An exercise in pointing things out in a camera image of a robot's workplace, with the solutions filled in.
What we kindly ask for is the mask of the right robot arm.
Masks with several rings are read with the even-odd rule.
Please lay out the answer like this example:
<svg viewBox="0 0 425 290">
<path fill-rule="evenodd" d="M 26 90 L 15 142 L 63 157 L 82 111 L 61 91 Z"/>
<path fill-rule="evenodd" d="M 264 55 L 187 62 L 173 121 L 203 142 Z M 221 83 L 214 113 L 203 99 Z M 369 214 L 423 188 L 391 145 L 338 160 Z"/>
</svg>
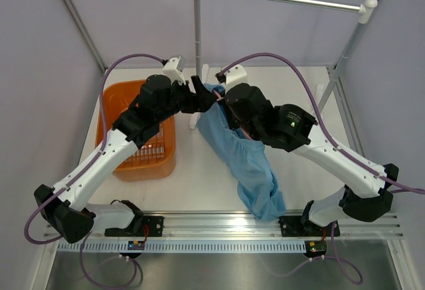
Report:
<svg viewBox="0 0 425 290">
<path fill-rule="evenodd" d="M 224 102 L 251 138 L 304 157 L 343 182 L 337 192 L 307 203 L 300 219 L 306 234 L 343 218 L 374 222 L 390 211 L 393 195 L 385 177 L 397 175 L 394 165 L 375 165 L 340 143 L 333 145 L 315 117 L 293 104 L 273 106 L 256 86 L 238 84 L 225 92 Z"/>
</svg>

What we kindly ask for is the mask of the pink clothes hanger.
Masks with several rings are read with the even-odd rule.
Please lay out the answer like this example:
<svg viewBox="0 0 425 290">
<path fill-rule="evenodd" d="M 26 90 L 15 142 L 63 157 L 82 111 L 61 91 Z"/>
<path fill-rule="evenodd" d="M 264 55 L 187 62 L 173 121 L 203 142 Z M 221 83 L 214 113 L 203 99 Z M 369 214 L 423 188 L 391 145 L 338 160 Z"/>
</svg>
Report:
<svg viewBox="0 0 425 290">
<path fill-rule="evenodd" d="M 218 103 L 223 104 L 225 102 L 225 87 L 217 85 L 212 89 L 212 93 L 216 96 L 216 101 Z"/>
</svg>

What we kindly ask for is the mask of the blue shorts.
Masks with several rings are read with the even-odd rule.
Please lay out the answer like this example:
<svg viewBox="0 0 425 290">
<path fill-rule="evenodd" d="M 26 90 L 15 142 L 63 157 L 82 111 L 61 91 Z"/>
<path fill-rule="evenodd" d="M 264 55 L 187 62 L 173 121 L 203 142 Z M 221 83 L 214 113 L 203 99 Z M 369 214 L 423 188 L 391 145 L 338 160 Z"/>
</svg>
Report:
<svg viewBox="0 0 425 290">
<path fill-rule="evenodd" d="M 208 91 L 219 84 L 205 84 Z M 286 214 L 278 179 L 265 154 L 265 145 L 231 129 L 222 104 L 202 113 L 197 129 L 237 180 L 239 199 L 257 220 L 270 222 Z"/>
</svg>

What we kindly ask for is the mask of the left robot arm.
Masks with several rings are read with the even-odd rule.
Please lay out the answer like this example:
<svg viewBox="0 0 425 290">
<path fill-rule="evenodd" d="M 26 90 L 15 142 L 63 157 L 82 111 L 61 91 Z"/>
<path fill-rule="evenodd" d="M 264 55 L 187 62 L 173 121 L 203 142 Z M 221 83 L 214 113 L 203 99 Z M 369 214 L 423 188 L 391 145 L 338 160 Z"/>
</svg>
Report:
<svg viewBox="0 0 425 290">
<path fill-rule="evenodd" d="M 88 201 L 108 176 L 159 133 L 162 122 L 179 112 L 206 112 L 213 106 L 217 96 L 198 76 L 191 82 L 194 90 L 188 82 L 172 82 L 165 75 L 148 77 L 92 154 L 62 181 L 35 190 L 41 216 L 61 238 L 74 244 L 96 230 L 119 230 L 127 236 L 141 232 L 143 212 L 130 201 Z"/>
</svg>

